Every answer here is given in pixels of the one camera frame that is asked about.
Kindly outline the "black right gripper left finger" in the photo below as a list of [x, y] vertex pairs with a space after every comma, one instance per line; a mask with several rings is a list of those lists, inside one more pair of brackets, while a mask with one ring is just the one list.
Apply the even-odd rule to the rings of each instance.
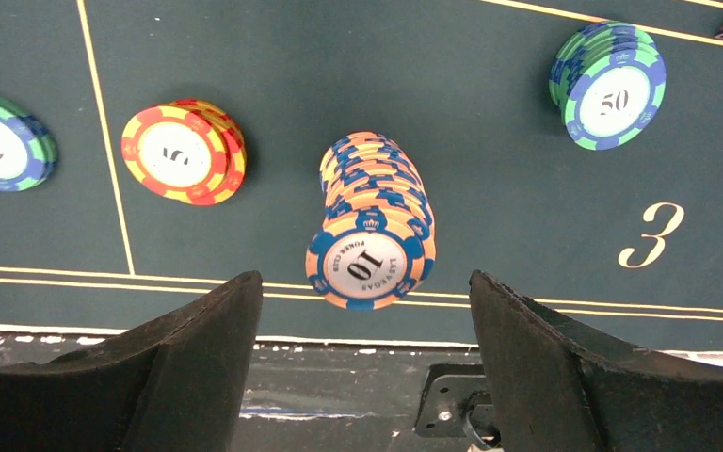
[[263, 306], [248, 271], [51, 362], [0, 367], [0, 451], [225, 451]]

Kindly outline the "red yellow poker chip stack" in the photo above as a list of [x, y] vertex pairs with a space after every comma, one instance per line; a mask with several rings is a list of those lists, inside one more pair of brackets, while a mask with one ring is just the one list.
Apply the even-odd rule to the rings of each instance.
[[149, 106], [124, 126], [122, 158], [151, 192], [193, 205], [216, 205], [244, 182], [243, 133], [223, 109], [198, 99]]

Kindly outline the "green poker chip stack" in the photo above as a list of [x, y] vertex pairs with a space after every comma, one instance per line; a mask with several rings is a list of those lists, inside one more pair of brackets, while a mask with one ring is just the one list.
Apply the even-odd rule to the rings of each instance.
[[49, 129], [22, 107], [0, 97], [0, 192], [20, 192], [46, 181], [58, 151]]

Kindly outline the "green chips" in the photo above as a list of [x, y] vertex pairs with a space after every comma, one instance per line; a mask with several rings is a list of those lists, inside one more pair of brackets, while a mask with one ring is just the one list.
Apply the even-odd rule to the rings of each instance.
[[562, 45], [549, 92], [570, 138], [604, 151], [642, 132], [665, 95], [667, 70], [652, 37], [632, 24], [589, 24]]

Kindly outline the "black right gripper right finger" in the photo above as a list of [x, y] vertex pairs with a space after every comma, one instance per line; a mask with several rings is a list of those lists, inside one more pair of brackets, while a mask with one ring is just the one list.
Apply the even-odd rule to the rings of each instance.
[[723, 451], [723, 367], [622, 341], [475, 271], [470, 302], [507, 451]]

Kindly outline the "dark green poker mat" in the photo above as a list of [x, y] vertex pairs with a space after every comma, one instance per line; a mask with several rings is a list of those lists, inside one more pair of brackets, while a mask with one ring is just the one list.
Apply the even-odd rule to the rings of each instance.
[[[646, 29], [667, 66], [645, 131], [603, 153], [547, 90], [589, 21]], [[468, 280], [642, 347], [723, 351], [723, 1], [0, 1], [0, 95], [48, 126], [52, 178], [0, 193], [0, 329], [129, 329], [246, 270], [260, 333], [474, 340]], [[227, 110], [249, 170], [198, 207], [140, 185], [120, 152], [139, 109]], [[348, 133], [393, 138], [437, 221], [429, 278], [353, 313], [308, 285], [318, 165]]]

